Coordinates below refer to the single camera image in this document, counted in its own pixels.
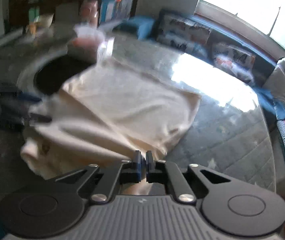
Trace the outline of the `pink cartoon face bottle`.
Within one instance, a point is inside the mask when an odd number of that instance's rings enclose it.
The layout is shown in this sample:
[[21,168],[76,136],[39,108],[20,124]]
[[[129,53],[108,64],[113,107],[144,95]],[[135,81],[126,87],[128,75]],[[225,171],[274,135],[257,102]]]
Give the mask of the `pink cartoon face bottle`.
[[94,28],[97,28],[99,19],[98,1],[84,1],[81,5],[79,15],[82,23],[86,23]]

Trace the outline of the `teal sofa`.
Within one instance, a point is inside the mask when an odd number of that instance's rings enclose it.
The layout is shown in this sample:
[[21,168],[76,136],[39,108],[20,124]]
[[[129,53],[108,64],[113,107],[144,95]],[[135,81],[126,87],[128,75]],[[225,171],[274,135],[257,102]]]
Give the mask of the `teal sofa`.
[[114,31],[136,38],[127,59],[202,95],[169,160],[263,187],[285,181],[285,73],[275,61],[219,26],[173,10],[129,18]]

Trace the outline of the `blue white storage cart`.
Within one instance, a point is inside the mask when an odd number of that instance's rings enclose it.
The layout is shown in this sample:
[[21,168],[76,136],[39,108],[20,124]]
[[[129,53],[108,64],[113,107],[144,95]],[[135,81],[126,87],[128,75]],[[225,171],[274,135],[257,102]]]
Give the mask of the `blue white storage cart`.
[[121,2],[122,0],[102,0],[99,24],[115,19]]

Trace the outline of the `white ceramic bowl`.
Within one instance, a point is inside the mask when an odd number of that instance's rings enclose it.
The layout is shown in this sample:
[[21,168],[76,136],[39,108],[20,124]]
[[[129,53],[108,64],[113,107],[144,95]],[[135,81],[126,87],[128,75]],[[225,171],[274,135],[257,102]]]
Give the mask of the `white ceramic bowl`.
[[33,23],[36,25],[37,28],[50,28],[53,22],[54,14],[43,14],[37,16]]

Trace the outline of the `grey cushion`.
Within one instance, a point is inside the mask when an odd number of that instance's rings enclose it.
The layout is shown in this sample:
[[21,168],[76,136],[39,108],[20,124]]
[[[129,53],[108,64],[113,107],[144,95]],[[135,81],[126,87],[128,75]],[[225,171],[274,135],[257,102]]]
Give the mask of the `grey cushion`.
[[272,96],[285,107],[285,57],[277,62],[272,74],[262,87],[269,90]]

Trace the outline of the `butterfly pillow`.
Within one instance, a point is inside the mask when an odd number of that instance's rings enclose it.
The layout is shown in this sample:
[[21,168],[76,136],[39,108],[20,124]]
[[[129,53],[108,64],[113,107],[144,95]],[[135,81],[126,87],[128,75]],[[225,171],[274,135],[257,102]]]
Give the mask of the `butterfly pillow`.
[[156,41],[200,59],[207,59],[210,34],[211,28],[194,20],[164,14],[157,27]]
[[255,84],[252,69],[255,55],[237,46],[214,43],[212,46],[214,67],[252,86]]

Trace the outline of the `right butterfly pillow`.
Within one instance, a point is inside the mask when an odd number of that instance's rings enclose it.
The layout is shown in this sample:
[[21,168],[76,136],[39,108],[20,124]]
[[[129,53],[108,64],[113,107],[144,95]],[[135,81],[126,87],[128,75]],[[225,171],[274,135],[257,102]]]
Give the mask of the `right butterfly pillow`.
[[252,69],[255,55],[237,46],[214,43],[212,46],[214,67],[252,86],[255,84]]

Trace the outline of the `pink white tissue pack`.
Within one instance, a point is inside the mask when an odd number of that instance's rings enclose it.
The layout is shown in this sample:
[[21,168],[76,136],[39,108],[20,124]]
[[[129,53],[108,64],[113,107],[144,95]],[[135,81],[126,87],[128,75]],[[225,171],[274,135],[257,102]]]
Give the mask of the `pink white tissue pack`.
[[103,31],[88,24],[76,24],[73,31],[76,37],[68,43],[69,56],[93,64],[112,56],[113,37],[106,37]]

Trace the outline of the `black round induction cooktop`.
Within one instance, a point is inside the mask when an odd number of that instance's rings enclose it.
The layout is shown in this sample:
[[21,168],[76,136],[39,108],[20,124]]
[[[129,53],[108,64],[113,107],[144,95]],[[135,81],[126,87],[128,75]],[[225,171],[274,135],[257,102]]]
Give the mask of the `black round induction cooktop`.
[[93,66],[94,63],[76,59],[69,55],[63,55],[51,60],[34,76],[34,85],[45,95],[52,95],[59,91],[62,84]]

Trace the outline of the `cream white garment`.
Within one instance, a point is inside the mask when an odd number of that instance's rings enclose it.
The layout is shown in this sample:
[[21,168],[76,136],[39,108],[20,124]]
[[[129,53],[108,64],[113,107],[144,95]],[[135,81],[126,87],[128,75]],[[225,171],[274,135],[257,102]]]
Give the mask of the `cream white garment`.
[[151,151],[163,159],[191,127],[201,96],[109,57],[31,107],[47,124],[24,130],[23,161],[44,179],[89,164],[108,167]]

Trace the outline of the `left butterfly pillow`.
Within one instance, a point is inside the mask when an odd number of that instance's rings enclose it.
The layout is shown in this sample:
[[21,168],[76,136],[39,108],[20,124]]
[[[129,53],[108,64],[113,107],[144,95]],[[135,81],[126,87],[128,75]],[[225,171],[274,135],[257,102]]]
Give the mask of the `left butterfly pillow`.
[[210,34],[211,28],[194,20],[164,14],[157,27],[156,41],[200,59],[207,59]]

